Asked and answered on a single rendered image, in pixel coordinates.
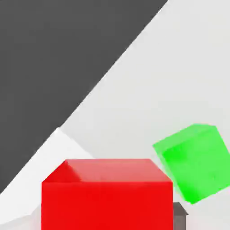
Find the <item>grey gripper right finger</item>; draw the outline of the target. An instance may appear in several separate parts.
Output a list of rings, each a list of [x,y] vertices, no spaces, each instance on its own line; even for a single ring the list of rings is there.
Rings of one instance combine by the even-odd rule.
[[[173,230],[230,230],[230,216],[188,213],[179,202],[173,203]]]

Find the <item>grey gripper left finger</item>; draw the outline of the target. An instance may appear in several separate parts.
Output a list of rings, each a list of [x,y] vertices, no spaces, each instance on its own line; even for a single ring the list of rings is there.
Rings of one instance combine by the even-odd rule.
[[[41,205],[30,215],[1,224],[0,230],[41,230]]]

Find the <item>small red cube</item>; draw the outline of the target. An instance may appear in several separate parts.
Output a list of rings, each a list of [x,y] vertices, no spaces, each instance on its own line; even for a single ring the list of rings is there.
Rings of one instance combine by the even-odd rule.
[[[173,184],[150,159],[67,159],[41,198],[41,230],[173,230]]]

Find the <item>small green cube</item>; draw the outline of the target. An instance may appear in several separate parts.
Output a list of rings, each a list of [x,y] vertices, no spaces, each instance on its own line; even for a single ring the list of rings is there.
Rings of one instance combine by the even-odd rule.
[[[190,125],[153,148],[186,202],[195,204],[230,186],[230,153],[215,125]]]

